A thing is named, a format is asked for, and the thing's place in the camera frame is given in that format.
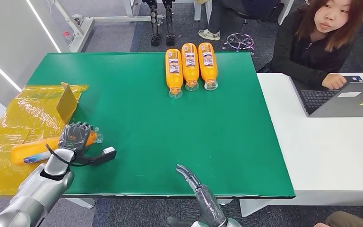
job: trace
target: sneaker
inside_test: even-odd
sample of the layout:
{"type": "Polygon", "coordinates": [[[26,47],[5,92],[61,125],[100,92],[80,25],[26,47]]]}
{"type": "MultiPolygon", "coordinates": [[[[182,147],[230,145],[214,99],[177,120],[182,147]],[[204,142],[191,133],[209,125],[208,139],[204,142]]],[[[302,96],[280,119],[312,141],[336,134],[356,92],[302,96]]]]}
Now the sneaker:
{"type": "Polygon", "coordinates": [[[211,33],[210,31],[208,31],[208,29],[199,30],[198,35],[203,37],[204,39],[209,39],[209,40],[214,40],[214,41],[220,40],[220,32],[217,32],[216,34],[214,34],[214,33],[211,33]]]}

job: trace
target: chair base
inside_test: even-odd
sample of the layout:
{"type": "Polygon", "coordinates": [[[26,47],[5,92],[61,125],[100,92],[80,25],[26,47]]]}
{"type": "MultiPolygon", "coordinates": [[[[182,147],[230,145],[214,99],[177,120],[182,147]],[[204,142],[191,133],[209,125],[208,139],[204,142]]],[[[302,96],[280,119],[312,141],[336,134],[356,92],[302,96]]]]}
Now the chair base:
{"type": "Polygon", "coordinates": [[[234,48],[237,52],[240,50],[248,50],[254,55],[254,39],[244,33],[234,33],[227,37],[226,43],[222,45],[222,49],[226,49],[226,45],[234,48]]]}

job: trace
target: person's leg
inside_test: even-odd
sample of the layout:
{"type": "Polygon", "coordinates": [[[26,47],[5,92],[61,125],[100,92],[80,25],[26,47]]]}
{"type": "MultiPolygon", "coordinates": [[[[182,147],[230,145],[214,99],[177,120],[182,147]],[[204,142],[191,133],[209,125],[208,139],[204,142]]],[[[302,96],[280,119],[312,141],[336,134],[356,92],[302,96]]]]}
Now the person's leg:
{"type": "Polygon", "coordinates": [[[225,6],[221,0],[212,1],[211,18],[209,19],[208,31],[215,34],[220,31],[220,25],[223,15],[225,14],[225,6]]]}
{"type": "Polygon", "coordinates": [[[346,212],[337,211],[326,219],[325,224],[330,227],[363,227],[363,219],[346,212]]]}
{"type": "Polygon", "coordinates": [[[212,0],[212,12],[209,19],[208,29],[199,30],[198,35],[204,39],[220,40],[220,26],[225,6],[221,0],[212,0]]]}

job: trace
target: laptop keyboard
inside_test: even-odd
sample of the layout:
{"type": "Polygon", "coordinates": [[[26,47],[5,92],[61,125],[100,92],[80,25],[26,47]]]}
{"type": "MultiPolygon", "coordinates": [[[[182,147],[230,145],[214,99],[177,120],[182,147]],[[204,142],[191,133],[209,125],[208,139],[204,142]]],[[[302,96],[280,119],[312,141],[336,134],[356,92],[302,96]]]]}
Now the laptop keyboard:
{"type": "Polygon", "coordinates": [[[331,99],[339,91],[300,91],[304,104],[309,108],[318,109],[321,105],[331,99]]]}

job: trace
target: floor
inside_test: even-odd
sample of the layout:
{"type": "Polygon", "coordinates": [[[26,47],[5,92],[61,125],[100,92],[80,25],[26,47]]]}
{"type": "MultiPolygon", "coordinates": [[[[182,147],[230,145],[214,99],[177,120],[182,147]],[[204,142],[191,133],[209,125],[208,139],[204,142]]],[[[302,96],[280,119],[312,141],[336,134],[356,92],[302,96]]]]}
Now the floor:
{"type": "MultiPolygon", "coordinates": [[[[84,1],[80,4],[78,0],[61,0],[70,14],[83,14],[85,16],[123,16],[125,10],[122,0],[100,0],[84,1]]],[[[296,0],[294,7],[301,4],[296,0]]],[[[135,12],[141,15],[147,15],[148,7],[146,5],[136,5],[135,12]]],[[[197,36],[196,31],[206,26],[205,14],[202,15],[200,22],[193,21],[192,5],[180,5],[174,7],[175,18],[177,15],[185,15],[183,18],[175,19],[175,27],[180,27],[175,31],[176,46],[181,46],[184,42],[199,43],[202,40],[197,36]]],[[[52,16],[57,22],[61,31],[69,31],[69,26],[62,20],[61,15],[56,8],[52,8],[52,16]]],[[[234,26],[227,26],[222,31],[224,34],[240,30],[240,20],[229,17],[234,21],[234,26]]],[[[149,45],[151,25],[147,22],[122,22],[122,23],[96,23],[91,38],[88,40],[85,52],[148,52],[148,51],[165,51],[165,39],[162,39],[162,45],[153,49],[149,45]]],[[[165,34],[165,26],[160,27],[162,34],[165,34]]],[[[256,40],[256,55],[253,61],[256,68],[271,59],[271,50],[273,45],[273,33],[277,31],[275,24],[256,24],[251,22],[247,31],[256,40]]],[[[220,44],[216,43],[215,49],[220,49],[220,44]]],[[[363,71],[363,27],[356,46],[354,47],[349,59],[344,65],[342,71],[363,71]]],[[[0,198],[0,211],[8,204],[10,198],[0,198]]],[[[234,201],[224,207],[225,213],[230,217],[237,218],[243,226],[255,227],[273,227],[273,226],[313,226],[317,221],[326,218],[326,214],[332,211],[344,210],[358,214],[363,217],[363,208],[361,207],[267,207],[249,218],[242,219],[238,215],[238,202],[234,201]]],[[[166,226],[164,220],[167,216],[193,221],[198,215],[199,210],[194,200],[136,200],[136,199],[101,199],[97,202],[96,208],[91,210],[79,207],[65,199],[60,199],[51,213],[41,224],[42,227],[145,227],[145,226],[166,226]]]]}

